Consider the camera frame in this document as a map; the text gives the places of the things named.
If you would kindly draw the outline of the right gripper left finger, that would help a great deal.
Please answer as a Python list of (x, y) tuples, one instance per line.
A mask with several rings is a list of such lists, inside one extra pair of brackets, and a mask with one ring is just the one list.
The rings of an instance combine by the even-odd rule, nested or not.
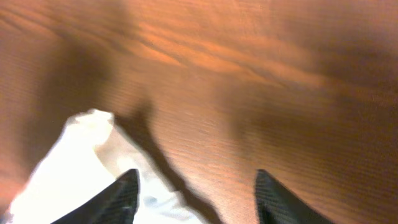
[(99, 194), (52, 224), (132, 224), (138, 195), (138, 170), (129, 169)]

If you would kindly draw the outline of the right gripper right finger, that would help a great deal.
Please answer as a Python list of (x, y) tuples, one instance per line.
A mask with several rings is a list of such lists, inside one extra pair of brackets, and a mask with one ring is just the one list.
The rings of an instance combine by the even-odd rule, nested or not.
[(333, 224), (265, 170), (258, 170), (254, 186), (260, 224)]

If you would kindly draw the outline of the white graphic t-shirt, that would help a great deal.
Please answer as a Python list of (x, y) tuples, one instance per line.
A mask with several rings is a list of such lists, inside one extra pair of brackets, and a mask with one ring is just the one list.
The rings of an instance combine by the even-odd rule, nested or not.
[(204, 224), (172, 189), (148, 153), (96, 109), (67, 119), (62, 134), (11, 203), (4, 223), (52, 223), (88, 202), (129, 169), (137, 169), (139, 193), (132, 224)]

